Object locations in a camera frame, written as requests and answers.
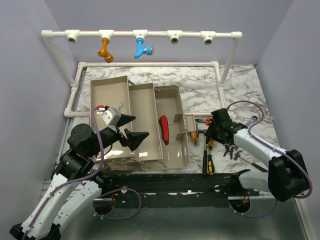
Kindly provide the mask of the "yellow short screwdriver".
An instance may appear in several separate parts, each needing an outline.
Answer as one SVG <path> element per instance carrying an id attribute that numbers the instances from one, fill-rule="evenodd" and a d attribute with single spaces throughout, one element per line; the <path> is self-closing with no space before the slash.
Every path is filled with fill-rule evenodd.
<path id="1" fill-rule="evenodd" d="M 215 141 L 211 138 L 206 138 L 206 141 L 205 141 L 205 144 L 206 144 L 206 147 L 208 147 L 209 149 L 212 149 L 213 146 L 214 146 L 214 143 Z"/>

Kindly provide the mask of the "claw hammer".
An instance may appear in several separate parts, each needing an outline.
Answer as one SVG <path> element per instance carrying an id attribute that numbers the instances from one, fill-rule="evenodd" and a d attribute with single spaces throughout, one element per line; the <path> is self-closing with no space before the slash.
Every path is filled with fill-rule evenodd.
<path id="1" fill-rule="evenodd" d="M 207 175 L 208 168 L 208 151 L 207 151 L 207 136 L 205 135 L 205 131 L 200 129 L 198 131 L 199 134 L 203 134 L 203 156 L 202 156 L 202 175 Z"/>

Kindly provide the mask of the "brown translucent tool box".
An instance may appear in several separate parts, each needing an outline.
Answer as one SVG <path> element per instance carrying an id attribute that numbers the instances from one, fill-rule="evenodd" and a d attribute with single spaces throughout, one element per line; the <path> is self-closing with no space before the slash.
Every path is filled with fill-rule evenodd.
<path id="1" fill-rule="evenodd" d="M 106 171 L 163 171 L 183 169 L 190 165 L 188 121 L 192 115 L 183 115 L 179 87 L 155 86 L 153 83 L 129 85 L 126 76 L 92 80 L 90 106 L 119 107 L 121 113 L 136 119 L 122 126 L 132 132 L 149 132 L 149 136 L 135 150 L 123 148 L 119 142 L 104 157 Z M 169 127 L 169 145 L 162 139 L 160 117 L 166 115 Z"/>

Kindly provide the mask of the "red utility knife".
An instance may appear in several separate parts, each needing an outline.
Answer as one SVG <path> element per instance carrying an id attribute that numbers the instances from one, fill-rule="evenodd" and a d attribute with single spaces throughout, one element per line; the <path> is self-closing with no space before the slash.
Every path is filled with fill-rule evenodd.
<path id="1" fill-rule="evenodd" d="M 162 140 L 164 141 L 164 144 L 168 146 L 170 142 L 169 123 L 165 114 L 160 117 L 159 124 L 162 132 Z"/>

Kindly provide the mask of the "yellow black screwdriver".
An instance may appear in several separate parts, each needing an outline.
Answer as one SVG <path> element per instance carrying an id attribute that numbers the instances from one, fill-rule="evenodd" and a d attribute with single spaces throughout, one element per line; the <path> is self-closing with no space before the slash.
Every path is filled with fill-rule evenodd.
<path id="1" fill-rule="evenodd" d="M 207 162 L 208 162 L 207 168 L 208 168 L 208 174 L 214 175 L 215 174 L 215 166 L 214 166 L 211 150 L 212 150 L 212 147 L 209 146 L 208 151 L 207 151 L 207 153 L 208 153 L 208 155 L 207 155 Z"/>

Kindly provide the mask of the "black long screwdriver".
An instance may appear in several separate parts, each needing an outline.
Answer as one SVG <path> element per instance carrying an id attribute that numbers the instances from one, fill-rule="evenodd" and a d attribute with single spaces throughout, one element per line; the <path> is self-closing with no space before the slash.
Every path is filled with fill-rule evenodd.
<path id="1" fill-rule="evenodd" d="M 207 174 L 208 168 L 208 152 L 206 147 L 206 136 L 204 136 L 204 144 L 203 144 L 203 160 L 202 160 L 202 175 L 205 176 Z"/>

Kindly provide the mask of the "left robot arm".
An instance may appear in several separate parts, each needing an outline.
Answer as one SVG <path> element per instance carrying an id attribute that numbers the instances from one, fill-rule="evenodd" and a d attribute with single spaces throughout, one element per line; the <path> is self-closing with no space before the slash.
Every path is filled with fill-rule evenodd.
<path id="1" fill-rule="evenodd" d="M 135 120 L 113 107 L 96 107 L 91 111 L 93 127 L 76 125 L 68 138 L 69 150 L 61 155 L 54 176 L 43 198 L 23 222 L 14 225 L 9 233 L 17 240 L 59 240 L 72 219 L 97 197 L 107 197 L 111 185 L 101 173 L 103 167 L 89 173 L 92 157 L 105 156 L 105 148 L 111 149 L 119 142 L 122 147 L 136 150 L 148 132 L 131 132 L 120 127 Z"/>

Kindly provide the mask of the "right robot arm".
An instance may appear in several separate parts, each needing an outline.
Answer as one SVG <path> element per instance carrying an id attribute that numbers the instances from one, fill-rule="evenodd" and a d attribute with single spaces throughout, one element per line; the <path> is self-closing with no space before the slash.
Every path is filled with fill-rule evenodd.
<path id="1" fill-rule="evenodd" d="M 267 172 L 246 170 L 230 183 L 230 191 L 241 196 L 248 189 L 271 193 L 278 201 L 285 202 L 304 191 L 312 190 L 311 180 L 302 154 L 293 149 L 285 150 L 270 144 L 250 132 L 242 123 L 235 123 L 226 108 L 211 112 L 212 122 L 205 135 L 223 145 L 235 145 L 252 154 L 267 168 Z"/>

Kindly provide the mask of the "black needle nose pliers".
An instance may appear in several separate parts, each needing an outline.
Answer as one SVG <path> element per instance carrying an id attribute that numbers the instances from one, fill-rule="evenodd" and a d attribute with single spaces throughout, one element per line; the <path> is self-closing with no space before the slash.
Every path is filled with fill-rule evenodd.
<path id="1" fill-rule="evenodd" d="M 224 144 L 224 147 L 225 147 L 225 152 L 223 154 L 223 157 L 225 157 L 227 154 L 229 154 L 230 159 L 232 160 L 233 159 L 233 152 L 234 152 L 234 150 L 237 150 L 238 147 L 234 144 L 232 144 L 232 145 Z"/>

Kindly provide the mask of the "small black hammer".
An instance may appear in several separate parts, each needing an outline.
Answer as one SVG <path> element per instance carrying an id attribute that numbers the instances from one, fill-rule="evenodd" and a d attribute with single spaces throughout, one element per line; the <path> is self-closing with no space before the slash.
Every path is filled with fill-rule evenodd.
<path id="1" fill-rule="evenodd" d="M 242 156 L 242 152 L 243 150 L 239 150 L 235 153 L 233 159 L 235 161 L 237 161 L 238 159 L 242 159 L 242 160 L 245 160 L 246 162 L 248 162 L 249 164 L 251 164 L 252 166 L 254 166 L 256 169 L 258 169 L 259 171 L 263 172 L 263 173 L 267 173 L 268 170 L 258 164 L 256 164 L 255 162 L 252 162 L 251 160 L 247 159 L 246 157 L 243 157 Z"/>

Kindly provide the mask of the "silver combination wrench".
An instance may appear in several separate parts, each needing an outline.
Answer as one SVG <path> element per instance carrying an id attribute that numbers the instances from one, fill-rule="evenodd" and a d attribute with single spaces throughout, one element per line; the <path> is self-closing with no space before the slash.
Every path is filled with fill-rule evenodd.
<path id="1" fill-rule="evenodd" d="M 250 118 L 250 120 L 245 123 L 245 125 L 249 127 L 251 124 L 255 123 L 257 120 L 258 120 L 258 117 L 256 115 L 253 115 Z"/>

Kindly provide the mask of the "orange plastic faucet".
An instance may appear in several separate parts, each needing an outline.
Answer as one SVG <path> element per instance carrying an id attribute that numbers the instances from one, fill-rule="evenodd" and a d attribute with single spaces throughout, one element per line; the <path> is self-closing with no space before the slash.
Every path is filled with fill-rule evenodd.
<path id="1" fill-rule="evenodd" d="M 114 60 L 114 57 L 107 50 L 107 46 L 108 46 L 110 40 L 108 38 L 104 37 L 104 38 L 102 38 L 101 42 L 102 42 L 101 48 L 100 48 L 100 51 L 97 52 L 97 55 L 99 57 L 102 57 L 106 63 L 112 63 Z"/>

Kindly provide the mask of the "blue plastic faucet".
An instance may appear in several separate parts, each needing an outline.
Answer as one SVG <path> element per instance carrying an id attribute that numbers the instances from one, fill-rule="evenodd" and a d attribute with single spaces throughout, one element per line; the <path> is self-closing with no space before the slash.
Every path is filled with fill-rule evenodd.
<path id="1" fill-rule="evenodd" d="M 154 47 L 152 45 L 143 46 L 144 39 L 138 37 L 136 39 L 137 48 L 136 53 L 133 55 L 134 59 L 138 59 L 142 55 L 152 56 L 154 54 Z"/>

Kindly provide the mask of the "orange handled pliers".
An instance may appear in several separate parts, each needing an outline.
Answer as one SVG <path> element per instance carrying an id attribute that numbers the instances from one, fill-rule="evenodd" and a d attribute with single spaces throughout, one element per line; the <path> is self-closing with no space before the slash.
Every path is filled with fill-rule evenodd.
<path id="1" fill-rule="evenodd" d="M 196 121 L 197 123 L 203 123 L 203 124 L 205 124 L 205 125 L 207 125 L 207 126 L 209 126 L 209 125 L 211 124 L 212 120 L 213 120 L 213 119 L 212 119 L 211 117 L 196 118 L 196 119 L 195 119 L 195 121 Z"/>

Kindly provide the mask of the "black metal base rail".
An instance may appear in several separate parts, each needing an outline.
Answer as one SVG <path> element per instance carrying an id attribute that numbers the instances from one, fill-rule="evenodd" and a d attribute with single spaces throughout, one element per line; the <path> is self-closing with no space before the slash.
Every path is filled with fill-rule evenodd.
<path id="1" fill-rule="evenodd" d="M 93 180 L 102 193 L 128 188 L 128 192 L 116 192 L 113 197 L 103 197 L 104 203 L 114 201 L 115 208 L 227 208 L 229 197 L 241 199 L 246 194 L 259 196 L 253 189 L 244 189 L 236 179 L 239 173 L 186 174 L 133 174 L 99 173 Z"/>

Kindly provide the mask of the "white PVC pipe frame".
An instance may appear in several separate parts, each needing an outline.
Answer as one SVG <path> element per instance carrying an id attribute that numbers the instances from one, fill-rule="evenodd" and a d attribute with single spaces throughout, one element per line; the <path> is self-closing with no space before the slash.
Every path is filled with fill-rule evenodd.
<path id="1" fill-rule="evenodd" d="M 243 38 L 243 34 L 240 31 L 231 32 L 215 32 L 215 31 L 182 31 L 182 30 L 166 30 L 166 31 L 156 31 L 147 29 L 135 29 L 131 31 L 119 31 L 110 29 L 100 29 L 100 30 L 79 30 L 79 29 L 68 29 L 63 31 L 54 30 L 42 30 L 41 36 L 47 43 L 54 59 L 57 61 L 58 66 L 65 74 L 66 79 L 69 81 L 71 90 L 69 99 L 67 101 L 63 115 L 66 118 L 77 118 L 77 117 L 88 117 L 90 112 L 88 111 L 74 111 L 73 105 L 75 102 L 76 94 L 78 93 L 81 74 L 84 68 L 98 68 L 98 67 L 212 67 L 215 71 L 216 85 L 219 94 L 219 102 L 221 107 L 225 108 L 226 98 L 224 85 L 226 82 L 227 75 L 231 69 L 235 54 L 238 50 L 238 46 Z M 71 44 L 77 42 L 79 38 L 84 37 L 98 37 L 108 38 L 109 42 L 113 38 L 168 38 L 172 44 L 176 44 L 182 38 L 197 38 L 202 39 L 205 45 L 210 45 L 216 39 L 231 39 L 233 42 L 232 50 L 230 56 L 224 67 L 224 71 L 220 71 L 220 64 L 218 61 L 211 62 L 80 62 L 77 67 L 77 72 L 75 76 L 71 75 L 63 57 L 61 56 L 56 44 L 54 43 L 55 38 L 66 38 Z"/>

